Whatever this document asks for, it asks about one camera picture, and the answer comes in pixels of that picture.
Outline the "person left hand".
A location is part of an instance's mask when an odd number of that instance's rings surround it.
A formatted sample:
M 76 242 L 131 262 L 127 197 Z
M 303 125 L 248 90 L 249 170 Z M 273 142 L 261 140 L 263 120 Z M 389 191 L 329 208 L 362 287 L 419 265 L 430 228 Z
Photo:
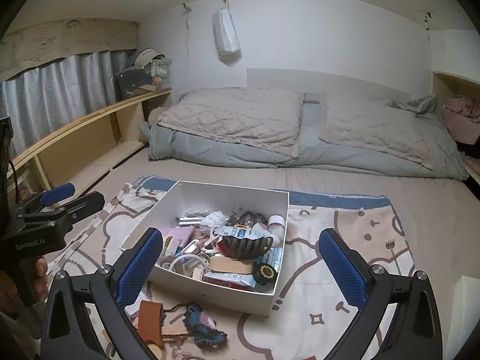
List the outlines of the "person left hand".
M 35 291 L 35 298 L 42 302 L 48 296 L 48 280 L 47 280 L 47 261 L 41 256 L 37 259 L 34 266 L 33 289 Z M 7 275 L 6 272 L 1 271 L 0 275 L 0 309 L 3 314 L 9 315 L 13 319 L 17 315 L 16 305 L 14 300 L 17 296 L 17 287 L 14 281 Z

